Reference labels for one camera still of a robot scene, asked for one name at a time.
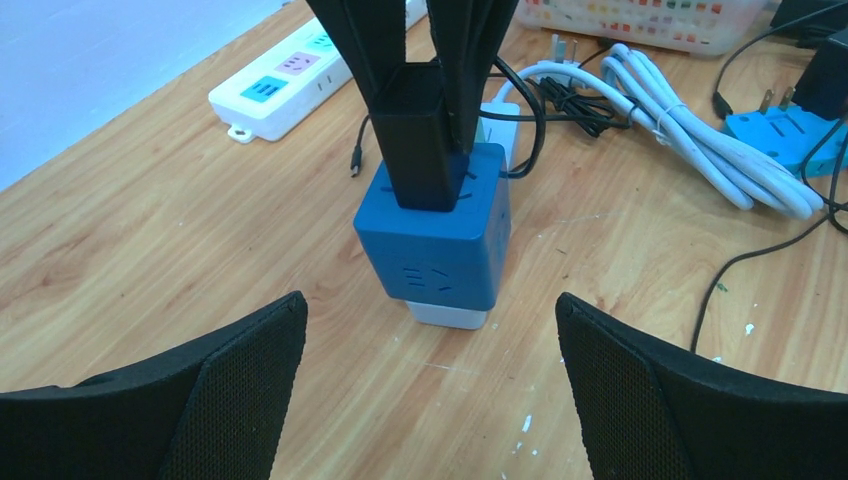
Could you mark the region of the black TP-Link charger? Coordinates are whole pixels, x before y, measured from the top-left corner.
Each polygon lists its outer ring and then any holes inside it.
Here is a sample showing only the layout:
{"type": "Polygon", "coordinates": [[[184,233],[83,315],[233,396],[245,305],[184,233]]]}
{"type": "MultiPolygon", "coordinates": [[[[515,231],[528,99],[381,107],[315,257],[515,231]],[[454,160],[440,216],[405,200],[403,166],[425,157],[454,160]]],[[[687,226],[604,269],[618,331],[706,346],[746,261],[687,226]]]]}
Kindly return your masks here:
{"type": "MultiPolygon", "coordinates": [[[[521,179],[534,169],[550,121],[577,123],[593,137],[607,129],[629,129],[634,124],[638,107],[635,99],[627,97],[625,110],[616,110],[599,87],[581,79],[583,71],[578,66],[539,63],[517,72],[501,58],[494,65],[496,76],[506,80],[505,88],[517,90],[531,112],[522,116],[480,108],[475,117],[535,125],[529,157],[507,168],[503,174],[506,178],[521,179]]],[[[471,153],[458,146],[449,124],[438,60],[398,67],[382,88],[368,97],[367,104],[364,120],[374,129],[398,205],[413,210],[452,211],[460,198],[471,153]]]]}

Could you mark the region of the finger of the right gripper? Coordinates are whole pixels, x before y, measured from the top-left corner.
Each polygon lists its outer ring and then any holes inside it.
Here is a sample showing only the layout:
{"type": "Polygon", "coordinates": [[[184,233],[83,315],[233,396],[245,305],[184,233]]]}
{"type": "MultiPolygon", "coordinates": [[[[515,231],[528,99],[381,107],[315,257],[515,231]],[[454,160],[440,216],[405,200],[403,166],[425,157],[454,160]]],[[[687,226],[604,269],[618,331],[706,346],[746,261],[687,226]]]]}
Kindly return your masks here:
{"type": "Polygon", "coordinates": [[[370,106],[405,64],[403,0],[308,0],[370,106]]]}
{"type": "Polygon", "coordinates": [[[480,103],[516,0],[432,0],[430,33],[456,148],[471,152],[480,103]]]}

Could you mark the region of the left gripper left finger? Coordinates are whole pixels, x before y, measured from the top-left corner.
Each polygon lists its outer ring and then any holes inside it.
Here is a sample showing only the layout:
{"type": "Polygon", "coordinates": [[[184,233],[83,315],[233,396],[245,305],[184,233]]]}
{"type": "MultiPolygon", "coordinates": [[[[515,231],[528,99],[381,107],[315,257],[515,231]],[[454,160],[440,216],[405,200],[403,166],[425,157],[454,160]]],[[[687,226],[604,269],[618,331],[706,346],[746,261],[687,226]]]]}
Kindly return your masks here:
{"type": "Polygon", "coordinates": [[[306,342],[291,292],[71,387],[1,396],[5,479],[266,479],[306,342]]]}

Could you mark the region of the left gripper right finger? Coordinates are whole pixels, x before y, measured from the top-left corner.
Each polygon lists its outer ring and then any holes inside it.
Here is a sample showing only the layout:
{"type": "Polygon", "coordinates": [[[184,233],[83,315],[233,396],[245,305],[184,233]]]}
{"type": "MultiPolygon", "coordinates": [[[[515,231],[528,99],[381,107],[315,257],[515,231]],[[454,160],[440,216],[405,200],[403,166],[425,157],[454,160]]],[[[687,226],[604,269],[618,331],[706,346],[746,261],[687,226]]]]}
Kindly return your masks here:
{"type": "Polygon", "coordinates": [[[843,479],[847,397],[767,379],[570,293],[558,339],[597,479],[843,479]]]}

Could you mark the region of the white power strip blue USB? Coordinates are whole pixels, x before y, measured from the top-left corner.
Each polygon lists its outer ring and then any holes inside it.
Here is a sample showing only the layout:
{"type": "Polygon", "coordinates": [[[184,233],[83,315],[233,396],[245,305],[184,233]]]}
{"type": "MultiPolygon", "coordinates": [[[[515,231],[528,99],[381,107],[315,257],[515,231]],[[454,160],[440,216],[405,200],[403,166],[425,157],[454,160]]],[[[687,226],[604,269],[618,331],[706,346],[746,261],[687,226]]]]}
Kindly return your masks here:
{"type": "Polygon", "coordinates": [[[231,139],[275,142],[351,78],[322,24],[312,18],[212,89],[208,101],[229,126],[231,139]]]}

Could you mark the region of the black charger with cable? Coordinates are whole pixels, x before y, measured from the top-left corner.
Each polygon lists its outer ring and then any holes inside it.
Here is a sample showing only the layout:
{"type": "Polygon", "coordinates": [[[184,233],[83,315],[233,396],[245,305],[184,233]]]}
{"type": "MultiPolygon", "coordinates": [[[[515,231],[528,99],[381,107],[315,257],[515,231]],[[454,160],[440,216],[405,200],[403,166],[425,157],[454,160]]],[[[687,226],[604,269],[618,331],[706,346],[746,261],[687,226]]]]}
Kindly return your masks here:
{"type": "MultiPolygon", "coordinates": [[[[813,148],[802,158],[800,164],[800,175],[804,185],[808,184],[806,176],[807,164],[827,141],[829,141],[839,129],[847,124],[847,101],[836,102],[839,94],[847,94],[847,31],[845,29],[831,35],[819,46],[817,53],[805,69],[799,80],[800,92],[796,95],[798,104],[811,113],[822,114],[827,118],[836,119],[834,125],[813,146],[813,148]]],[[[839,232],[845,234],[847,228],[842,225],[836,215],[847,209],[846,203],[838,203],[835,200],[836,188],[840,171],[847,166],[847,144],[842,143],[840,150],[834,157],[831,172],[830,190],[824,198],[826,213],[805,231],[785,242],[764,249],[747,252],[731,258],[725,263],[712,279],[704,294],[696,318],[692,340],[689,351],[697,352],[701,329],[705,320],[708,303],[713,291],[719,285],[721,277],[735,264],[763,256],[772,252],[790,247],[815,231],[825,222],[830,222],[839,232]]]]}

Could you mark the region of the dark blue cube adapter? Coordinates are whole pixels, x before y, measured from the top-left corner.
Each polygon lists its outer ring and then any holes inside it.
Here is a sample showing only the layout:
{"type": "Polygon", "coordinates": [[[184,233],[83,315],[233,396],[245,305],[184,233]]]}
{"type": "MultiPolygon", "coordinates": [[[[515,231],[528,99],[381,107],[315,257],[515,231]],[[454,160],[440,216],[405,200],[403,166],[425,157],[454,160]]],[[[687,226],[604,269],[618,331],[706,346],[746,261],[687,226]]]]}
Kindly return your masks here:
{"type": "Polygon", "coordinates": [[[511,233],[509,184],[498,143],[475,144],[451,212],[403,209],[378,167],[353,220],[388,296],[488,311],[497,300],[511,233]]]}

